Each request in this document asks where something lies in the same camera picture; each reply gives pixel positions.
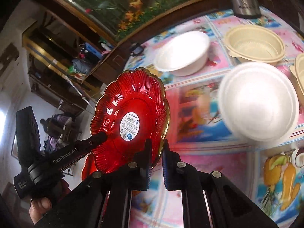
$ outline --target white bowl lid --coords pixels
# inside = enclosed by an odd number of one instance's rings
[[[269,64],[238,65],[223,78],[218,96],[224,123],[242,139],[276,143],[289,137],[298,121],[294,87]]]

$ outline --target barcode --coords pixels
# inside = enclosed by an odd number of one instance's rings
[[[131,117],[127,117],[127,120],[129,121],[129,122],[131,122],[131,123],[134,123],[136,120],[135,119],[133,119],[133,118],[131,118]]]

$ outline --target human hand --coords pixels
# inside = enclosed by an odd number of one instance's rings
[[[65,180],[61,179],[61,185],[62,185],[62,195],[60,196],[58,201],[60,201],[64,196],[66,196],[68,193],[71,192],[71,190],[69,189],[69,184]],[[52,209],[52,203],[48,198],[44,197],[44,198],[34,199],[31,202],[29,215],[33,223],[36,224],[39,221],[39,219],[41,219],[41,217],[51,209]]]

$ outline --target table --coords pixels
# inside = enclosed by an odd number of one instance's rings
[[[304,148],[304,107],[300,107],[297,127],[288,141],[281,146],[255,151],[250,145],[240,144],[230,133],[217,104],[217,90],[222,77],[240,64],[228,55],[222,41],[230,28],[254,24],[277,33],[286,45],[286,56],[277,68],[289,78],[289,66],[294,64],[298,54],[304,52],[304,39],[291,26],[264,7],[261,7],[261,12],[263,16],[260,19],[252,20],[237,18],[232,10],[225,10],[187,21],[145,42],[144,52],[130,57],[125,70],[145,67],[164,82],[171,110],[167,139],[170,149],[177,151],[182,161],[203,172],[221,171],[279,227],[288,227],[304,207],[304,169],[294,165],[297,148]],[[191,30],[202,31],[211,39],[209,60],[204,68],[186,77],[157,71],[152,63],[159,48],[176,35]],[[180,54],[187,54],[187,42],[184,48]],[[287,163],[279,166],[279,171],[270,172],[273,178],[275,174],[278,177],[270,183],[267,177],[264,179],[263,168],[268,165],[268,159],[279,157],[276,156],[279,154],[286,155]],[[289,203],[281,204],[284,173],[289,174],[294,182],[293,194]],[[261,201],[269,194],[269,205],[263,207]],[[152,170],[149,190],[133,192],[130,227],[183,227],[181,191],[165,190],[161,162]]]

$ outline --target beige plastic bowl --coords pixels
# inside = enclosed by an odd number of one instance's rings
[[[256,61],[275,66],[285,56],[285,44],[273,31],[256,25],[239,25],[230,29],[224,43],[229,55],[240,62]]]
[[[294,66],[290,66],[291,82],[297,93],[299,102],[304,105],[304,53],[297,56]]]

